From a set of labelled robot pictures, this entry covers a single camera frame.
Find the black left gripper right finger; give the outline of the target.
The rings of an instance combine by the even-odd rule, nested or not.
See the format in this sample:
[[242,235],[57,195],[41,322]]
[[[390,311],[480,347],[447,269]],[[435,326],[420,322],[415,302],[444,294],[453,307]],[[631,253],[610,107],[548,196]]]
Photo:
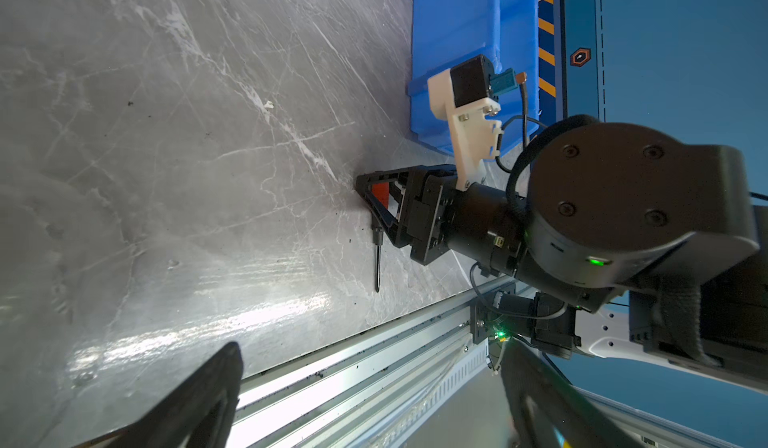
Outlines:
[[507,343],[501,379],[521,447],[637,447],[553,369],[517,340]]

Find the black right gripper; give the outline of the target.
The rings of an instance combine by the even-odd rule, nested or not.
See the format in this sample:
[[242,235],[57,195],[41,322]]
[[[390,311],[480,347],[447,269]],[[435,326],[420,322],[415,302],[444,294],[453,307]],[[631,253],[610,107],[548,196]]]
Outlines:
[[409,246],[411,259],[426,266],[448,250],[442,225],[456,181],[454,165],[419,165],[359,175],[354,188],[374,225],[396,248]]

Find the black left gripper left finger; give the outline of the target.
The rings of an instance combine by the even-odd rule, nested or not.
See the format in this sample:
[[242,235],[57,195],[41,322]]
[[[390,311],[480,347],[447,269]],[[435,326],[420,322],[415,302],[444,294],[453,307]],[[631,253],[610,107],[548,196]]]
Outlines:
[[84,447],[223,447],[233,426],[243,359],[225,344],[133,424],[84,442]]

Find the red handled screwdriver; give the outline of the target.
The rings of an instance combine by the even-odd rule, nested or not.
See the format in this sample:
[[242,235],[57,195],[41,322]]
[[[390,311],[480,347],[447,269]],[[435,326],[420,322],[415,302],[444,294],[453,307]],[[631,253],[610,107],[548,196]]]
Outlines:
[[[371,192],[375,196],[376,200],[385,209],[387,209],[389,205],[389,184],[388,183],[376,184],[372,187]],[[372,217],[372,233],[373,233],[373,243],[375,247],[374,290],[376,293],[379,293],[380,287],[381,287],[381,254],[382,254],[382,246],[384,241],[384,232],[383,232],[381,223],[378,221],[378,218],[376,216]]]

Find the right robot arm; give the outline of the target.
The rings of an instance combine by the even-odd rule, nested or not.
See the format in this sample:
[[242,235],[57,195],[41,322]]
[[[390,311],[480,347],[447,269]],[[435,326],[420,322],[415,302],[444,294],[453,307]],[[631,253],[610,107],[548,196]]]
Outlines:
[[542,129],[505,189],[452,165],[360,175],[380,236],[427,265],[531,286],[480,295],[477,334],[767,388],[767,210],[741,152],[577,115]]

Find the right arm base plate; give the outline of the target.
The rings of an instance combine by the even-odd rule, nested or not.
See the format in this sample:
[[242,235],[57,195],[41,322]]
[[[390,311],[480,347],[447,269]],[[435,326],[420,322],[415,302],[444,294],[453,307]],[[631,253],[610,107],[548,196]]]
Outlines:
[[472,342],[506,340],[514,337],[530,339],[535,327],[535,303],[531,298],[499,291],[474,300],[470,312]]

